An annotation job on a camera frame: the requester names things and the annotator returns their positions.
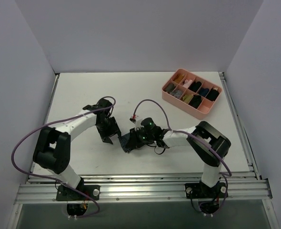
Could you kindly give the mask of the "navy white striped underwear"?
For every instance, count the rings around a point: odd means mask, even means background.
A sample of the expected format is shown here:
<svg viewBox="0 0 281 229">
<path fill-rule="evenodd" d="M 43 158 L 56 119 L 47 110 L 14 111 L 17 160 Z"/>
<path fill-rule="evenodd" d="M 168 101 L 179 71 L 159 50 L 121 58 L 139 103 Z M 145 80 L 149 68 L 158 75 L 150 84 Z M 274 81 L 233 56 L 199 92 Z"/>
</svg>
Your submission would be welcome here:
<svg viewBox="0 0 281 229">
<path fill-rule="evenodd" d="M 130 139 L 130 133 L 118 137 L 121 148 L 125 153 L 130 153 L 133 150 L 132 148 L 127 146 L 129 139 Z"/>
</svg>

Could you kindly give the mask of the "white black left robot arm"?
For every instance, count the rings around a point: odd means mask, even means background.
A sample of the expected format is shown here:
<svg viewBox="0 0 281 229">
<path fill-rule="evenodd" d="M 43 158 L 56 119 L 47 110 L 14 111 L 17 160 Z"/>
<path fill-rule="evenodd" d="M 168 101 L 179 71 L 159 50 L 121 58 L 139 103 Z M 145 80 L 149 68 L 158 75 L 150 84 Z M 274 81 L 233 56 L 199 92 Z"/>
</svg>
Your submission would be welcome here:
<svg viewBox="0 0 281 229">
<path fill-rule="evenodd" d="M 114 117 L 104 111 L 81 111 L 69 121 L 41 129 L 33 154 L 33 161 L 50 171 L 62 183 L 69 185 L 67 195 L 79 200 L 84 195 L 81 177 L 70 166 L 71 142 L 87 129 L 95 126 L 102 142 L 112 144 L 112 136 L 121 135 Z"/>
</svg>

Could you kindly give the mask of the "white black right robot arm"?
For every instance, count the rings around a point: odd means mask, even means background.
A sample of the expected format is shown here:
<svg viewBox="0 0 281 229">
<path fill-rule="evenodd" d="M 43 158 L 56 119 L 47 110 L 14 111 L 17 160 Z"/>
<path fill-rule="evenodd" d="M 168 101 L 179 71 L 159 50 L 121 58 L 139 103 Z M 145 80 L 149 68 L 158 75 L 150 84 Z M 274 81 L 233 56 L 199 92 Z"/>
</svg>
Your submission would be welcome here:
<svg viewBox="0 0 281 229">
<path fill-rule="evenodd" d="M 205 197 L 212 196 L 217 191 L 216 184 L 220 178 L 221 166 L 231 174 L 224 158 L 231 146 L 230 140 L 206 121 L 198 125 L 182 129 L 162 129 L 151 118 L 146 118 L 137 128 L 132 128 L 125 135 L 122 148 L 126 152 L 146 145 L 155 145 L 163 149 L 177 146 L 191 146 L 204 162 L 201 177 L 200 192 Z"/>
</svg>

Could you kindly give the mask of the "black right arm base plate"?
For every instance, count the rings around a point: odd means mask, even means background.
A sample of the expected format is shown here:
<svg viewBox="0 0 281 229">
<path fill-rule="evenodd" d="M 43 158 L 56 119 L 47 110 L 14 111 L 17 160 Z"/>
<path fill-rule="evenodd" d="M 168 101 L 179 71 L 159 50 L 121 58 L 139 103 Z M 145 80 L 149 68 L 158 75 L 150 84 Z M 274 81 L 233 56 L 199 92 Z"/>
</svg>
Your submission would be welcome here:
<svg viewBox="0 0 281 229">
<path fill-rule="evenodd" d="M 213 187 L 208 187 L 201 181 L 197 183 L 185 183 L 186 198 L 189 199 L 217 199 L 227 198 L 228 193 L 224 182 L 217 182 Z"/>
</svg>

